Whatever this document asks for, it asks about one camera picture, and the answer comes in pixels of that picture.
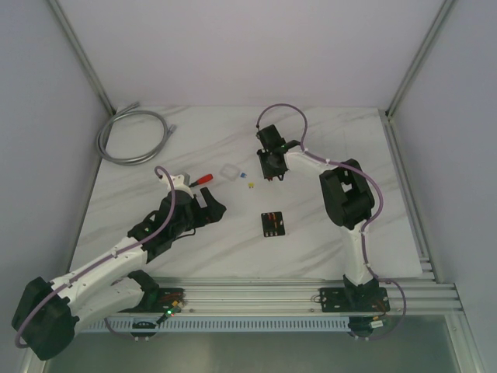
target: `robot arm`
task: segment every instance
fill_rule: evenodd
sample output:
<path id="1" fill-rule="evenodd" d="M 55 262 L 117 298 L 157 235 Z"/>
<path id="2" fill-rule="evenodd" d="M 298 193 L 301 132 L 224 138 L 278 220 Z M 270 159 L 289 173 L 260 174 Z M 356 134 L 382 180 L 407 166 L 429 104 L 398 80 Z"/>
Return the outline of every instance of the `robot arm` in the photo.
<path id="1" fill-rule="evenodd" d="M 161 181 L 170 189 L 166 178 Z M 176 192 L 174 212 L 168 225 L 153 239 L 123 253 L 120 251 L 154 234 L 162 226 L 172 208 L 171 192 L 157 211 L 152 211 L 135 225 L 107 253 L 52 281 L 38 277 L 28 283 L 12 320 L 16 330 L 42 300 L 61 285 L 67 285 L 46 303 L 23 331 L 22 338 L 39 359 L 47 360 L 59 354 L 81 330 L 99 319 L 137 306 L 146 310 L 150 300 L 157 297 L 158 285 L 141 270 L 145 264 L 170 249 L 185 231 L 221 220 L 226 207 L 217 202 L 207 188 L 200 190 L 207 206 L 200 207 L 188 187 L 188 175 L 173 176 L 172 182 Z M 79 279 L 71 281 L 81 273 L 84 274 Z"/>
<path id="2" fill-rule="evenodd" d="M 345 286 L 320 289 L 323 312 L 377 312 L 378 304 L 389 311 L 387 292 L 372 276 L 363 255 L 362 239 L 367 239 L 367 228 L 364 232 L 361 228 L 371 218 L 374 207 L 365 178 L 343 167 L 314 160 L 301 151 L 298 141 L 285 142 L 274 125 L 259 130 L 257 138 L 263 147 L 257 154 L 264 178 L 283 181 L 287 171 L 297 171 L 319 179 L 325 210 L 340 229 L 346 254 Z M 342 164 L 361 170 L 354 159 Z"/>
<path id="3" fill-rule="evenodd" d="M 363 191 L 365 204 L 361 205 L 359 202 L 357 203 L 358 206 L 355 206 L 354 203 L 351 203 L 351 200 L 353 200 L 351 196 L 347 196 L 348 192 L 342 192 L 343 185 L 349 185 L 351 194 L 356 192 L 354 185 L 356 180 L 350 175 L 350 171 L 342 171 L 337 166 L 318 162 L 305 155 L 299 148 L 294 148 L 285 153 L 284 160 L 289 171 L 297 171 L 309 177 L 319 178 L 326 212 L 332 221 L 339 226 L 340 235 L 342 236 L 343 249 L 346 255 L 345 277 L 356 286 L 369 282 L 373 276 L 371 276 L 364 264 L 360 229 L 363 222 L 370 218 L 371 208 L 374 205 L 370 191 Z M 351 166 L 359 168 L 359 163 L 356 161 L 351 160 L 349 162 L 355 163 Z M 361 192 L 358 194 L 358 198 L 361 200 Z M 363 213 L 352 217 L 350 216 L 351 214 L 358 212 L 354 211 L 355 208 L 363 209 Z"/>

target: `red handle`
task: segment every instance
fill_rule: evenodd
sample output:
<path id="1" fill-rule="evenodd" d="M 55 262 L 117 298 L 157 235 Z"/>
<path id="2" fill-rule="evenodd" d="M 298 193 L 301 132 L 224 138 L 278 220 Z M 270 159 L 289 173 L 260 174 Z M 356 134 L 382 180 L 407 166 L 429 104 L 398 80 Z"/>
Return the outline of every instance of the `red handle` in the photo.
<path id="1" fill-rule="evenodd" d="M 196 185 L 204 184 L 207 181 L 211 181 L 213 178 L 214 178 L 214 176 L 212 176 L 212 173 L 210 173 L 209 175 L 202 176 L 195 183 L 196 183 Z"/>

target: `gray cable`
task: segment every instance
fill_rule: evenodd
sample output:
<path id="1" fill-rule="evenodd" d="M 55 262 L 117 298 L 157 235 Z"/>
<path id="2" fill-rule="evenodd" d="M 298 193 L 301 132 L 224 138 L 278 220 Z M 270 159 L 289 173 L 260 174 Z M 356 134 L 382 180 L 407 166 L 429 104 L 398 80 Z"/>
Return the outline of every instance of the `gray cable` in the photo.
<path id="1" fill-rule="evenodd" d="M 138 102 L 132 103 L 125 109 L 115 113 L 107 121 L 107 123 L 103 125 L 99 133 L 96 135 L 96 151 L 106 161 L 116 163 L 117 165 L 122 165 L 122 166 L 134 166 L 134 165 L 140 165 L 141 163 L 145 163 L 146 161 L 149 161 L 150 159 L 154 158 L 162 150 L 162 148 L 164 148 L 165 142 L 171 136 L 172 132 L 176 129 L 176 126 L 168 126 L 167 123 L 165 122 L 164 117 L 157 114 L 154 111 L 150 110 L 132 111 L 133 109 L 136 109 L 139 105 L 140 103 Z M 139 155 L 132 158 L 114 158 L 106 150 L 106 141 L 109 138 L 110 128 L 118 120 L 124 119 L 126 117 L 131 117 L 132 115 L 152 115 L 153 117 L 159 119 L 162 123 L 162 126 L 164 127 L 164 134 L 162 136 L 162 140 L 161 142 L 158 143 L 158 145 L 155 148 L 153 148 L 152 150 L 150 150 L 149 152 L 143 155 Z"/>

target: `marble surface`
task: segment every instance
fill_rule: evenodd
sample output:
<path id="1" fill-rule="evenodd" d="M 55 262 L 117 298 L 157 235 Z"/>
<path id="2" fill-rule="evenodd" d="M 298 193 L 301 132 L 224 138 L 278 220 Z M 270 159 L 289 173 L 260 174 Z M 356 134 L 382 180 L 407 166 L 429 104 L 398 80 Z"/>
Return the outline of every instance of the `marble surface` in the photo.
<path id="1" fill-rule="evenodd" d="M 197 229 L 188 239 L 148 264 L 163 277 L 309 277 L 341 279 L 344 255 L 339 230 L 329 220 L 318 180 L 288 173 L 285 180 L 262 178 L 255 120 L 262 107 L 153 107 L 178 128 L 160 155 L 140 166 L 103 161 L 72 261 L 77 268 L 104 253 L 127 230 L 156 209 L 166 195 L 153 172 L 189 173 L 195 180 L 212 173 L 213 196 L 227 207 L 223 219 Z M 326 158 L 355 158 L 381 186 L 383 214 L 370 227 L 370 261 L 383 276 L 422 273 L 405 205 L 379 114 L 374 108 L 304 107 L 310 127 L 306 146 Z M 287 108 L 267 113 L 263 124 L 276 124 L 287 141 L 300 139 L 301 118 Z M 124 157 L 153 148 L 162 126 L 152 117 L 131 117 L 114 126 L 109 153 Z M 219 175 L 225 163 L 237 165 L 246 179 Z M 249 189 L 248 183 L 255 188 Z M 260 214 L 282 211 L 287 235 L 264 238 Z"/>

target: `glass panel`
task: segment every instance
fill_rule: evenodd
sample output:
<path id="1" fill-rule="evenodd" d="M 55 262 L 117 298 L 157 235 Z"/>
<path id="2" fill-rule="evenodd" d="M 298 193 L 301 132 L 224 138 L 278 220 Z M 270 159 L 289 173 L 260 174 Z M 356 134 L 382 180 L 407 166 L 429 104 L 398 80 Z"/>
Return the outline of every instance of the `glass panel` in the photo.
<path id="1" fill-rule="evenodd" d="M 134 343 L 82 334 L 46 373 L 459 372 L 443 317 L 408 317 L 385 340 L 343 333 L 170 333 Z"/>

